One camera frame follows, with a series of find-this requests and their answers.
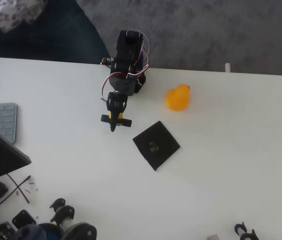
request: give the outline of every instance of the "keyboard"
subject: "keyboard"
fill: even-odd
[[[16,103],[0,103],[0,135],[13,143],[16,135]]]

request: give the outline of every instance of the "black servo bracket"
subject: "black servo bracket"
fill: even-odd
[[[59,198],[59,199],[56,199],[52,205],[50,205],[50,208],[53,208],[54,209],[54,212],[57,212],[57,210],[61,207],[64,207],[65,206],[65,199],[64,198]]]
[[[57,210],[54,217],[51,219],[52,222],[56,222],[56,225],[60,225],[66,218],[74,219],[75,210],[72,206],[63,206]]]

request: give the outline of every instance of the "floral sleeve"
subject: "floral sleeve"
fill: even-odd
[[[22,21],[32,23],[43,11],[46,0],[0,0],[0,29],[8,32]]]

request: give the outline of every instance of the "white desk surface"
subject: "white desk surface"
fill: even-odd
[[[260,240],[282,240],[282,76],[149,69],[124,113],[132,127],[112,133],[100,122],[108,74],[0,58],[0,103],[18,104],[16,146],[33,162],[11,175],[36,183],[22,187],[31,204],[14,194],[0,206],[0,223],[22,209],[49,222],[49,205],[65,198],[98,240],[238,240],[242,221]],[[164,98],[178,84],[191,86],[191,102],[175,112]],[[157,121],[181,149],[154,171],[132,138]]]

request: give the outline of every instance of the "blue jeans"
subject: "blue jeans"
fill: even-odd
[[[0,58],[99,64],[109,53],[75,0],[49,0],[41,15],[0,32]]]

